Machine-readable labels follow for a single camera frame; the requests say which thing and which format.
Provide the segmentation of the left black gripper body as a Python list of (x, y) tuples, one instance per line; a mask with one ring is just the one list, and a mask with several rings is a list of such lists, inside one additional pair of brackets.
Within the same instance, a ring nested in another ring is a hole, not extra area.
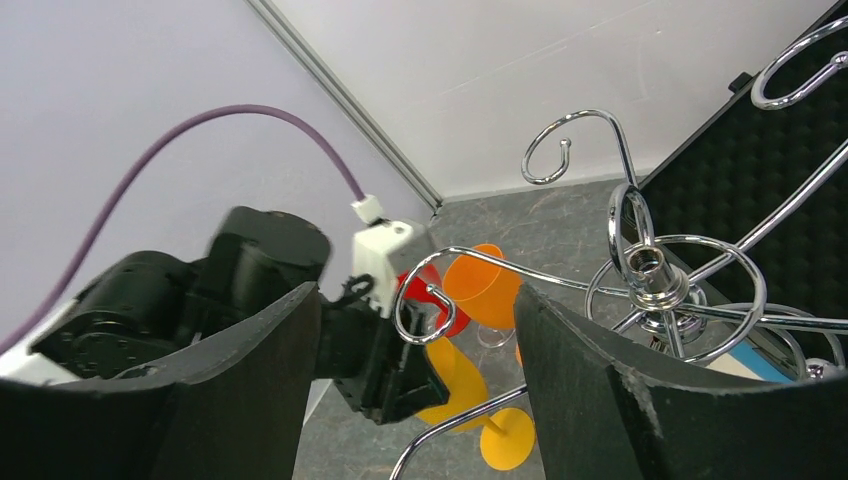
[(316, 377), (330, 379), (352, 411), (377, 425), (442, 406), (450, 393), (423, 346), (365, 301), (324, 302)]

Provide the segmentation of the red wine glass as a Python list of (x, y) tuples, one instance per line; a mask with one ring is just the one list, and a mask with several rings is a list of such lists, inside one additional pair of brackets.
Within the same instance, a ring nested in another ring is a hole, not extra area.
[[(397, 277), (398, 283), (402, 283), (406, 279), (407, 275), (408, 272), (399, 275)], [(419, 311), (425, 313), (428, 331), (432, 331), (441, 327), (446, 322), (447, 308), (439, 302), (435, 296), (428, 293), (428, 284), (434, 284), (439, 287), (442, 286), (440, 272), (434, 265), (428, 265), (418, 273), (415, 279), (411, 282), (410, 286), (406, 289), (403, 298), (405, 303), (412, 301), (418, 305)], [(468, 326), (470, 321), (471, 319), (468, 315), (457, 307), (452, 328), (446, 332), (445, 336), (450, 338), (459, 335)]]

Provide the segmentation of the orange wine glass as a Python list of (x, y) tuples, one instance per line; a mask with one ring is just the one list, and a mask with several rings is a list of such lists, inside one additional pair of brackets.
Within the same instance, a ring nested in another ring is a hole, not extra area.
[(462, 255), (448, 267), (442, 287), (478, 324), (508, 330), (515, 327), (513, 307), (522, 283), (517, 273)]

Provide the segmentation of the clear wine glass back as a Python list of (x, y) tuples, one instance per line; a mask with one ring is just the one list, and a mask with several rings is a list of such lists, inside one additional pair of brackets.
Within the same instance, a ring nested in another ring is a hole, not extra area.
[(500, 348), (506, 345), (514, 336), (515, 330), (510, 329), (495, 329), (479, 325), (477, 328), (478, 343), (487, 349)]

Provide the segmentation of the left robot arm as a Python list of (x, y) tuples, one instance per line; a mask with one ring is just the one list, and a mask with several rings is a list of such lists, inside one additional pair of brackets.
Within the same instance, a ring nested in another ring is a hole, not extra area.
[(334, 382), (378, 424), (446, 404), (426, 351), (372, 305), (372, 274), (351, 277), (334, 301), (317, 291), (331, 251), (300, 217), (238, 207), (202, 259), (127, 256), (33, 345), (72, 380), (3, 381), (2, 428), (114, 428), (190, 393), (203, 422), (295, 424), (315, 380)]

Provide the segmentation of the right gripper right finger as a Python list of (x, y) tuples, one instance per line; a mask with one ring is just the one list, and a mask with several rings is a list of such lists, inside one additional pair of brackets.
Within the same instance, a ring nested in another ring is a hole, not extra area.
[(635, 343), (534, 287), (514, 305), (550, 479), (843, 479), (847, 379), (776, 384)]

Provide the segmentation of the yellow wine glass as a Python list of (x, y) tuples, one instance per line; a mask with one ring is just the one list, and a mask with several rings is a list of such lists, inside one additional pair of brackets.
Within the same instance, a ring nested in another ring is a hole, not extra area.
[[(430, 364), (449, 391), (448, 402), (427, 408), (416, 416), (436, 425), (465, 412), (489, 399), (488, 388), (479, 369), (447, 338), (425, 346)], [(530, 456), (536, 443), (535, 423), (530, 415), (515, 407), (484, 414), (451, 429), (460, 433), (482, 429), (480, 451), (489, 467), (498, 471), (513, 470)]]

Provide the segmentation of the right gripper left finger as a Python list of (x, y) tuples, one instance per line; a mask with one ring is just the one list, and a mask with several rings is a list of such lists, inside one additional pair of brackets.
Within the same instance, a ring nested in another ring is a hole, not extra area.
[(5, 479), (288, 479), (320, 337), (305, 283), (108, 379), (1, 384)]

